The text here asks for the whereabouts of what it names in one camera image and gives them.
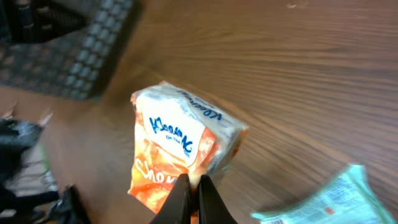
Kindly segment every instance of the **tissue packet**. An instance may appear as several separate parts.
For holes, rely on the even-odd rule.
[[[167,82],[132,94],[136,111],[131,188],[153,212],[180,174],[208,174],[215,185],[228,170],[248,127]]]
[[[262,224],[396,223],[368,185],[365,167],[350,165],[312,197],[274,212],[252,213]]]

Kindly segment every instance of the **teal tissue packet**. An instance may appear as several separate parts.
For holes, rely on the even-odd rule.
[[[350,165],[310,198],[286,209],[252,213],[261,224],[396,223],[368,185],[365,167]]]

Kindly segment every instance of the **orange and white packet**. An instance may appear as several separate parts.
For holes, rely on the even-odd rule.
[[[180,174],[208,174],[218,185],[248,127],[167,82],[133,93],[136,111],[131,188],[159,212]]]

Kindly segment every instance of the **green plastic packet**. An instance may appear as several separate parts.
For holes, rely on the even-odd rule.
[[[261,224],[396,223],[368,185],[365,166],[350,165],[310,198],[273,212],[252,213]]]

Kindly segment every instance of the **brown tabletop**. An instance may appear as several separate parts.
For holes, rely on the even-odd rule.
[[[43,143],[59,184],[78,186],[93,223],[154,216],[127,194],[129,97],[162,80],[250,126],[219,188],[238,223],[304,199],[350,162],[366,166],[398,218],[397,40],[395,0],[149,1],[99,103],[8,89],[1,102],[18,98],[31,117],[53,106]]]

